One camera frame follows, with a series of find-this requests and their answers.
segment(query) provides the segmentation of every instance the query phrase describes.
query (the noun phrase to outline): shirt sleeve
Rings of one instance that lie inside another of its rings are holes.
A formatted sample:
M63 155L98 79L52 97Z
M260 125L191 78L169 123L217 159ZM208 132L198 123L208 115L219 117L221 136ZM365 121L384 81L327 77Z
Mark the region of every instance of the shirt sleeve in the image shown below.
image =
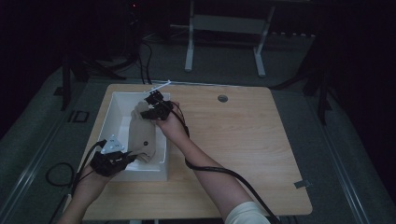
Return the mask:
M225 219L225 224L270 224L262 210L254 202L241 203Z

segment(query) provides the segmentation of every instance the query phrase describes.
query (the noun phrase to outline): white container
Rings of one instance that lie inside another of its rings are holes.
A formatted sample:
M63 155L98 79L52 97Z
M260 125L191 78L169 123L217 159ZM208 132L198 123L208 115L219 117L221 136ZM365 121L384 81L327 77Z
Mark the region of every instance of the white container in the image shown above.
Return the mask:
M129 123L134 107L149 96L148 92L113 92L108 106L102 131L98 141L109 139L112 134L128 148ZM170 100L170 93L163 93L165 101ZM168 141L161 129L155 127L156 152L151 161L145 163L135 160L112 181L166 181L168 177Z

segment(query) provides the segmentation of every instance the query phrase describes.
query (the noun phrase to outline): gray carpet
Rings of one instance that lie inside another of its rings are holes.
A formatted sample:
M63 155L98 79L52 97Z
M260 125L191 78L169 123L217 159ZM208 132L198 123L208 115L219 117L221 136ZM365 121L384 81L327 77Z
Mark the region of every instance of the gray carpet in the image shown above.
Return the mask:
M292 77L301 63L312 39L295 36L270 36L262 54L267 77L257 77L252 49L247 47L213 47L201 44L195 48L193 70L184 72L186 46L175 43L152 43L152 58L149 65L153 80L193 82L207 84L271 86ZM149 49L142 47L143 62L149 57ZM140 69L134 65L120 75L128 77L123 83L140 82ZM106 87L115 80L92 74L85 85L73 83L73 102L67 111L61 112L62 99L53 96L60 86L61 73L53 74L30 103L21 118L15 123L0 143L1 205L7 198L30 159L36 153L45 154L37 167L30 188L14 204L8 223L48 223L56 206L68 187L53 187L46 181L46 172L61 161L75 168L81 160L83 149L91 133L97 111ZM283 91L273 91L276 106L285 126L294 156L303 179L312 186L307 188L313 212L297 217L299 223L365 223L356 219L350 208L346 190L332 160L332 148L345 166L359 196L369 223L396 223L396 209L381 185L369 158L364 152L359 137L346 114L330 99L332 111L328 111L328 125L323 127L316 117L317 97L304 97L301 88L304 82L296 83ZM72 111L89 112L87 122L69 120ZM59 129L52 126L60 123ZM69 180L69 171L59 167L50 178L59 183ZM216 220L167 220L163 223L215 223ZM105 223L87 221L84 223ZM109 221L108 223L127 223Z

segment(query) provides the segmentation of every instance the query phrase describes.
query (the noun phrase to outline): dark background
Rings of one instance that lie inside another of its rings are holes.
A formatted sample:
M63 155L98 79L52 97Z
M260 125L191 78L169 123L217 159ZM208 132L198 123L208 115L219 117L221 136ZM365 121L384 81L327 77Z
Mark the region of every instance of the dark background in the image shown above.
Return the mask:
M252 11L249 13L241 10L237 1L227 1L227 7L220 5L224 1L199 2L196 10L209 14L260 17L268 9L262 1L244 3L247 11ZM188 1L136 3L139 10L135 8L135 13L142 13L138 19L165 37L168 24L188 24ZM114 24L125 25L131 19L126 9L131 4L104 0L0 1L1 136L44 80L61 66L67 50L78 50L94 59L110 58L118 48L114 38L120 37L113 35ZM395 14L396 3L390 0L282 3L277 4L271 25L271 32L317 36L304 61L305 69L331 71L331 87L394 202Z

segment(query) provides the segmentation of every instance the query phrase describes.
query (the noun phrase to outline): small circular marker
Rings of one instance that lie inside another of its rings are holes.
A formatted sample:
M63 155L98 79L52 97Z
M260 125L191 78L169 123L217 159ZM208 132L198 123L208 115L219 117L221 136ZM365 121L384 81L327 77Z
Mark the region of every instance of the small circular marker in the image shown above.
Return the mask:
M218 100L222 103L226 103L228 101L228 97L226 95L219 95Z

